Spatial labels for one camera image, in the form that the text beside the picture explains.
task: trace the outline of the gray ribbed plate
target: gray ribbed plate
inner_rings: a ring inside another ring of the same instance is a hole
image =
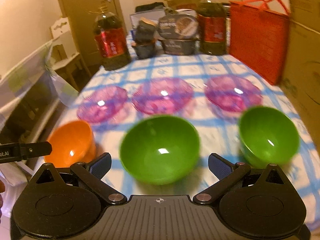
[[[89,230],[70,240],[244,240],[226,228],[209,206],[188,196],[132,196],[110,206]]]

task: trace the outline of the green bowl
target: green bowl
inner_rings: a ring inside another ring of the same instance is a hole
[[[199,149],[192,124],[176,116],[157,115],[128,131],[120,160],[135,179],[163,185],[186,176],[198,162]]]
[[[277,109],[258,106],[248,109],[239,120],[241,151],[255,168],[290,161],[299,149],[299,134],[290,120]]]

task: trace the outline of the pink transparent plate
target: pink transparent plate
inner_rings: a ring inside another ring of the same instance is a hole
[[[173,114],[193,97],[192,87],[181,78],[151,79],[132,95],[134,107],[144,114]]]
[[[77,116],[89,123],[105,122],[119,112],[127,99],[128,93],[121,87],[99,89],[82,101]]]
[[[204,84],[204,94],[210,102],[231,115],[262,103],[260,89],[235,75],[210,78]]]

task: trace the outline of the hand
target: hand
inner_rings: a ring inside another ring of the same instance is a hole
[[[4,192],[5,188],[4,188],[4,183],[0,180],[0,193]],[[3,205],[3,199],[0,195],[0,208],[2,208],[2,205]]]

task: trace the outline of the dark liquid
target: dark liquid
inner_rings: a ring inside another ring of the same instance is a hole
[[[94,35],[99,35],[104,30],[110,30],[110,29],[119,29],[122,27],[121,21],[115,16],[107,16],[106,18],[101,17],[96,22],[95,28],[94,28]],[[124,53],[115,56],[115,57],[102,57],[102,65],[105,68],[105,70],[115,70],[121,67],[124,67],[125,65],[129,64],[131,62],[131,57],[128,51],[128,47],[126,44],[126,41],[124,39],[123,44]]]
[[[224,55],[227,53],[226,46],[226,13],[223,5],[220,3],[199,3],[197,14],[204,17],[223,17],[224,18],[224,40],[220,42],[204,41],[204,30],[201,30],[200,51],[209,55]]]

